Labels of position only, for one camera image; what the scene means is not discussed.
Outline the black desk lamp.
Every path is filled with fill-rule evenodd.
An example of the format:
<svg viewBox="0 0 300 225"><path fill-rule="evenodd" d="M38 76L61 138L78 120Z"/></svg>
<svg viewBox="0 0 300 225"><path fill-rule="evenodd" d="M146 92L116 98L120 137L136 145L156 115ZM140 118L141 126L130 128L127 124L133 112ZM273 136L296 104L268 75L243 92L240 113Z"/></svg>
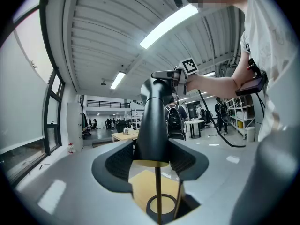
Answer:
<svg viewBox="0 0 300 225"><path fill-rule="evenodd" d="M157 223L162 224L161 167L177 165L182 160L178 144L168 139L164 106L172 96L170 80L148 79L141 88L145 99L142 124L139 130L133 162L155 168Z"/></svg>

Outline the person's grey trousers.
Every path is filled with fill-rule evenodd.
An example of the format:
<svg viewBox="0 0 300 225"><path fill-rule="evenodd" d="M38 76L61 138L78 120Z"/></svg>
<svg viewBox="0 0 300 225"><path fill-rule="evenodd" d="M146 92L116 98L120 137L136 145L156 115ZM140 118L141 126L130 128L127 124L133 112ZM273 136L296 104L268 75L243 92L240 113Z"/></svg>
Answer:
<svg viewBox="0 0 300 225"><path fill-rule="evenodd" d="M259 143L230 225L300 225L300 125Z"/></svg>

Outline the square wooden table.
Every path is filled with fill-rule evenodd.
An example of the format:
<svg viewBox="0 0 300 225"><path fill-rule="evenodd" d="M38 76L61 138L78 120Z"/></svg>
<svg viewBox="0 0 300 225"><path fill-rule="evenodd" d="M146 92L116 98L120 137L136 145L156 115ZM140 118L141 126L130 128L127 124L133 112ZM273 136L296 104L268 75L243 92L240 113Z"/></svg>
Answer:
<svg viewBox="0 0 300 225"><path fill-rule="evenodd" d="M133 187L136 204L144 211L157 213L156 176L149 170L144 170L129 179ZM161 173L162 215L170 215L177 202L179 178L165 172Z"/></svg>

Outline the round white table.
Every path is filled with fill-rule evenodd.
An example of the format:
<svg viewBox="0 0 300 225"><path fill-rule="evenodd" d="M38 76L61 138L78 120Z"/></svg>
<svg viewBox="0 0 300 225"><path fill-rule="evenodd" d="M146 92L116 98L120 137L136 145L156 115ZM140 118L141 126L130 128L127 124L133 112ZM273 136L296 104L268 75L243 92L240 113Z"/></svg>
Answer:
<svg viewBox="0 0 300 225"><path fill-rule="evenodd" d="M186 124L189 126L190 138L196 139L201 137L202 123L204 120L189 120ZM195 134L195 125L197 125L198 134Z"/></svg>

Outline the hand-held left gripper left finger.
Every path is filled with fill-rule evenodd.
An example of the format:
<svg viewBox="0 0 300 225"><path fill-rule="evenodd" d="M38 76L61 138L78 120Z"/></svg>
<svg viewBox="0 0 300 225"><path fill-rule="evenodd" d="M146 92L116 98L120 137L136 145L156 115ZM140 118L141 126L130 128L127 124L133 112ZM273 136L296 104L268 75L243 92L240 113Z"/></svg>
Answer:
<svg viewBox="0 0 300 225"><path fill-rule="evenodd" d="M128 181L131 141L66 156L28 185L28 209L43 225L152 225Z"/></svg>

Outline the black framed window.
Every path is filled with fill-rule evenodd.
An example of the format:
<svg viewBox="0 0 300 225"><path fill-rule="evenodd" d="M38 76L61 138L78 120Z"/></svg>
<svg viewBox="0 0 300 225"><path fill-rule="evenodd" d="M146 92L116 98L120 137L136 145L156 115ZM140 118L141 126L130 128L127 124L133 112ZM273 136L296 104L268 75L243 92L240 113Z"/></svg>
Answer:
<svg viewBox="0 0 300 225"><path fill-rule="evenodd" d="M61 146L65 82L46 27L49 0L25 0L0 35L0 172L15 187Z"/></svg>

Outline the person's right forearm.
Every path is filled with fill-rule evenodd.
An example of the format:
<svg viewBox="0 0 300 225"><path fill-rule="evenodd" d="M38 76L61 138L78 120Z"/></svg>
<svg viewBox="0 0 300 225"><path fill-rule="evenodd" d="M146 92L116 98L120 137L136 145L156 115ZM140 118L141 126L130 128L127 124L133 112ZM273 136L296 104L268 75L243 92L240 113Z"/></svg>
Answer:
<svg viewBox="0 0 300 225"><path fill-rule="evenodd" d="M244 75L237 73L231 77L213 78L203 75L191 75L187 79L187 92L192 90L205 91L220 98L236 98L236 91L246 81Z"/></svg>

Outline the black mezzanine railing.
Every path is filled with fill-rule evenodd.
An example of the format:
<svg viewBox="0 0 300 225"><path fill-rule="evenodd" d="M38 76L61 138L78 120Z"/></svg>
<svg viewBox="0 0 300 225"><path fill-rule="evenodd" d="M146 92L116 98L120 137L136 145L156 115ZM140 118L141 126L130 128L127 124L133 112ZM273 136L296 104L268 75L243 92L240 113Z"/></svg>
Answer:
<svg viewBox="0 0 300 225"><path fill-rule="evenodd" d="M87 100L88 107L101 107L101 108L130 108L130 103L124 102L113 102L113 101L98 101L98 100Z"/></svg>

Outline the white metal shelf rack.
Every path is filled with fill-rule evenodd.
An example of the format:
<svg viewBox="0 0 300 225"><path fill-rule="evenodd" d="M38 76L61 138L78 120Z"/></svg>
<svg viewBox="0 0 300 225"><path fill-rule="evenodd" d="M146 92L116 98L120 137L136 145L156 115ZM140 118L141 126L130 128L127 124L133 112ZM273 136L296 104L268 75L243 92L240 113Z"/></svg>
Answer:
<svg viewBox="0 0 300 225"><path fill-rule="evenodd" d="M246 129L255 125L254 104L251 95L225 99L225 103L228 108L230 124L245 140L247 138Z"/></svg>

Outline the long wooden white-legged desk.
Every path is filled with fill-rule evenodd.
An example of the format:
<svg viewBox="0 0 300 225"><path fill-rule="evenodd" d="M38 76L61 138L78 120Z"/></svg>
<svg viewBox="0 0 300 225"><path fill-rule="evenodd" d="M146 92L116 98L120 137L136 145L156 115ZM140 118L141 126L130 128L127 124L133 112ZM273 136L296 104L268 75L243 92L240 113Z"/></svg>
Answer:
<svg viewBox="0 0 300 225"><path fill-rule="evenodd" d="M123 141L123 140L136 140L138 138L139 130L128 131L127 134L121 133L113 133L112 134L112 142L115 141Z"/></svg>

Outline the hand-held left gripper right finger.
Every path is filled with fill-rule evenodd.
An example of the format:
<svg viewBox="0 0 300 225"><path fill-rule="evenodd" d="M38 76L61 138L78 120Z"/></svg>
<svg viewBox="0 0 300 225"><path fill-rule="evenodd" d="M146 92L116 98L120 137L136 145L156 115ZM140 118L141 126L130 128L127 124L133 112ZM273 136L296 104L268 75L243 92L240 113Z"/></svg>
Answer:
<svg viewBox="0 0 300 225"><path fill-rule="evenodd" d="M230 152L174 139L170 146L179 190L168 225L229 225L234 203L227 186L234 172L226 160Z"/></svg>

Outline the white waste bin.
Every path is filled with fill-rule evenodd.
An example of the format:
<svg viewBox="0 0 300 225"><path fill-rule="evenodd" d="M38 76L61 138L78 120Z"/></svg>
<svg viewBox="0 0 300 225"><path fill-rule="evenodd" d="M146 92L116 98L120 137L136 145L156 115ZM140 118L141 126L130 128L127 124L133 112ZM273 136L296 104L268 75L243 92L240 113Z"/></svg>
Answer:
<svg viewBox="0 0 300 225"><path fill-rule="evenodd" d="M255 127L247 127L246 130L246 140L247 142L254 142L255 141Z"/></svg>

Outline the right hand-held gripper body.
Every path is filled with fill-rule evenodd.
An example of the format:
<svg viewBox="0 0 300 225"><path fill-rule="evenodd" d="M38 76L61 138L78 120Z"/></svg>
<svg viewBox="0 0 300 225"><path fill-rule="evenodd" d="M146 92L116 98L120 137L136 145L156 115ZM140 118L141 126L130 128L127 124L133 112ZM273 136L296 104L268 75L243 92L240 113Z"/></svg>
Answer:
<svg viewBox="0 0 300 225"><path fill-rule="evenodd" d="M179 62L175 67L173 76L173 92L176 95L186 95L186 83L190 75L199 72L197 65L192 58L188 58Z"/></svg>

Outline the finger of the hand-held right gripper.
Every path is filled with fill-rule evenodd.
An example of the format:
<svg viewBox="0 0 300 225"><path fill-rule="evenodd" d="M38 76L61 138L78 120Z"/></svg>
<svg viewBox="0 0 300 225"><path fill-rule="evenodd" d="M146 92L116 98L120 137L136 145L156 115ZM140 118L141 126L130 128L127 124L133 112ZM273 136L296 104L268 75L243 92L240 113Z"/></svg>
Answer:
<svg viewBox="0 0 300 225"><path fill-rule="evenodd" d="M157 71L151 74L151 77L154 79L173 79L174 78L174 71L173 70L166 70L166 71Z"/></svg>

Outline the grey metal lockers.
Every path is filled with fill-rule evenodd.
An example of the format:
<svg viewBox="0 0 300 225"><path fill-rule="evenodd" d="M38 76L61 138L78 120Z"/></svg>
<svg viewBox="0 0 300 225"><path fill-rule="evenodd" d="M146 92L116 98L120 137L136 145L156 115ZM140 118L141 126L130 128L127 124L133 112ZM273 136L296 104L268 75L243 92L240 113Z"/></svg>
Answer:
<svg viewBox="0 0 300 225"><path fill-rule="evenodd" d="M67 132L68 142L72 143L76 152L81 152L83 149L82 107L79 103L67 104Z"/></svg>

